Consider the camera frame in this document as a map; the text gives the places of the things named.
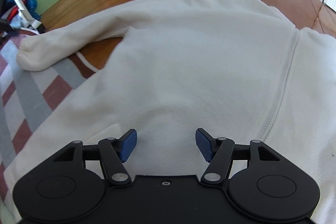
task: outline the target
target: silver rivet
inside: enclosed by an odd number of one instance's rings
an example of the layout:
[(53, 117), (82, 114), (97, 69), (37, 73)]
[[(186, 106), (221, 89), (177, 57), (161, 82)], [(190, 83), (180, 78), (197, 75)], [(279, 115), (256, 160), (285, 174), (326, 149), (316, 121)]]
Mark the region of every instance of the silver rivet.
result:
[(128, 179), (128, 175), (125, 174), (125, 173), (116, 173), (116, 174), (114, 174), (114, 175), (112, 176), (112, 179), (113, 179), (114, 181), (119, 181), (119, 182), (121, 182), (121, 181), (125, 181), (125, 180), (127, 180), (127, 179)]
[(221, 179), (221, 176), (216, 174), (216, 173), (207, 173), (204, 178), (207, 180), (207, 181), (218, 181)]

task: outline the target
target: blue plastic bag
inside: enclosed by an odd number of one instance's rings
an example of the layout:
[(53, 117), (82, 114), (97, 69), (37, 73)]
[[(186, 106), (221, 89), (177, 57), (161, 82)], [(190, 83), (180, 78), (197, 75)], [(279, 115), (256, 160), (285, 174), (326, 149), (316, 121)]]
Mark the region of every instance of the blue plastic bag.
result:
[[(37, 8), (37, 0), (27, 0), (27, 9), (29, 11), (29, 13), (31, 14), (31, 16), (33, 18), (35, 18), (36, 20), (39, 20), (41, 18), (41, 16), (36, 13), (36, 8)], [(12, 8), (13, 6), (15, 6), (16, 3), (14, 0), (7, 0), (6, 1), (6, 10), (9, 10), (10, 8)]]

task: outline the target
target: white garment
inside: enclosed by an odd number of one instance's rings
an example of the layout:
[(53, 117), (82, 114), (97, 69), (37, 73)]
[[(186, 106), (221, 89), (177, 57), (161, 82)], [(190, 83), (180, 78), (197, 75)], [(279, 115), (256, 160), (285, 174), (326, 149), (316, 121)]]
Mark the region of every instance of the white garment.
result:
[(42, 70), (84, 45), (124, 36), (105, 68), (73, 92), (5, 170), (15, 182), (73, 140), (130, 128), (134, 176), (201, 175), (195, 130), (260, 139), (311, 175), (313, 220), (336, 222), (336, 40), (298, 30), (260, 0), (135, 0), (23, 40), (18, 64)]

